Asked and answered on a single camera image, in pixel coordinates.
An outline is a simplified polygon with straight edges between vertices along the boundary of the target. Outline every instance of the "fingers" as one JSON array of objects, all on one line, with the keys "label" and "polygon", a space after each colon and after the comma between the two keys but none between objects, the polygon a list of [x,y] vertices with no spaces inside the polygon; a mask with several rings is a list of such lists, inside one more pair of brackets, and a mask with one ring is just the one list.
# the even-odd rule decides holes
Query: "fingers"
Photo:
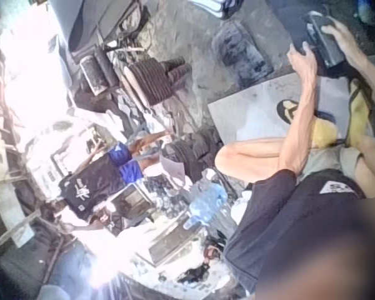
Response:
[{"label": "fingers", "polygon": [[293,55],[293,54],[296,54],[297,53],[297,50],[296,48],[294,47],[293,44],[290,44],[290,48],[289,48],[289,52],[287,53],[287,55]]},{"label": "fingers", "polygon": [[328,19],[332,20],[333,23],[335,24],[336,28],[338,28],[339,30],[347,30],[346,25],[344,25],[342,22],[338,21],[337,19],[335,19],[331,16],[328,16]]},{"label": "fingers", "polygon": [[335,27],[333,27],[332,25],[328,25],[328,26],[323,26],[321,28],[321,30],[323,31],[323,33],[326,33],[326,34],[332,34],[336,39],[337,38],[340,38],[342,36],[342,34],[340,33],[340,31],[338,31]]}]

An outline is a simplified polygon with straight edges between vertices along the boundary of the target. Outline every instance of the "man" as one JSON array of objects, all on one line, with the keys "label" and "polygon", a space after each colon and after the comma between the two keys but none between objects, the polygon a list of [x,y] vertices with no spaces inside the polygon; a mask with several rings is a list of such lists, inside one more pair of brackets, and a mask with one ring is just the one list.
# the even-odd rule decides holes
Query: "man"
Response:
[{"label": "man", "polygon": [[[375,67],[348,29],[333,21],[322,30],[336,38],[375,93]],[[360,200],[364,193],[375,197],[375,139],[356,132],[356,148],[310,151],[317,62],[307,43],[303,49],[306,55],[293,46],[287,54],[302,94],[286,138],[235,142],[217,155],[221,172],[255,183],[224,258],[257,300],[364,299],[373,271],[375,204]]]},{"label": "man", "polygon": [[[133,156],[142,148],[170,133],[163,131],[150,134],[129,146],[119,142],[99,159],[91,162],[104,149],[99,142],[75,172],[60,182],[61,196],[79,219],[90,221],[95,206],[128,184],[143,178],[144,170],[159,162],[158,153],[139,160]],[[93,226],[84,229],[100,229],[98,220],[95,221],[99,228]]]}]

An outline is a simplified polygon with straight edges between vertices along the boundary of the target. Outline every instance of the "knee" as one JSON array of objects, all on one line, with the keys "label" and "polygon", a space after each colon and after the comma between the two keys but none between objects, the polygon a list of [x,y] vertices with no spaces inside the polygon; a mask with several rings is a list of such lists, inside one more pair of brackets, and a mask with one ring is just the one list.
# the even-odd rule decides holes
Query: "knee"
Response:
[{"label": "knee", "polygon": [[231,156],[234,154],[232,145],[225,145],[218,151],[215,157],[215,166],[222,173],[228,168],[228,162],[230,162]]}]

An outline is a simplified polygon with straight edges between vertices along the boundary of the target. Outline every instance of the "concrete floor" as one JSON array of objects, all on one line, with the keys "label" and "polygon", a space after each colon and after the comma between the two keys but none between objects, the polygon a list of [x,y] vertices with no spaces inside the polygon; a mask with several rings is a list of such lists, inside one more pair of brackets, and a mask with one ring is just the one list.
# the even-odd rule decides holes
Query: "concrete floor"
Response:
[{"label": "concrete floor", "polygon": [[[186,0],[142,0],[142,3],[147,6],[151,19],[139,35],[140,43],[158,60],[183,56],[191,63],[192,78],[187,81],[186,90],[178,95],[198,126],[212,124],[208,104],[239,91],[211,51],[213,36],[225,21]],[[367,54],[375,54],[375,36],[354,17],[356,2],[328,0],[327,3],[332,15],[355,33],[360,47]],[[274,72],[264,80],[292,72],[285,55],[291,43],[290,35],[265,0],[245,1],[231,19],[241,22],[265,60],[273,66]],[[191,123],[189,117],[177,101],[171,99],[163,105],[179,118],[184,133],[192,130],[186,125]]]}]

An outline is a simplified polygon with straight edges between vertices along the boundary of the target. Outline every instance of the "water bottle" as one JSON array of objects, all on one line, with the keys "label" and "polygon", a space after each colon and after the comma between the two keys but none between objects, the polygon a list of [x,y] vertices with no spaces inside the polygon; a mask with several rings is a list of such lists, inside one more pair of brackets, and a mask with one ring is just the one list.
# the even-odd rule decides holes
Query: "water bottle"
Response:
[{"label": "water bottle", "polygon": [[375,26],[375,7],[373,0],[358,0],[358,16],[364,24]]},{"label": "water bottle", "polygon": [[197,222],[207,226],[228,199],[225,189],[213,182],[201,184],[199,188],[196,186],[191,194],[194,195],[194,201],[189,205],[191,217],[183,225],[186,230]]}]

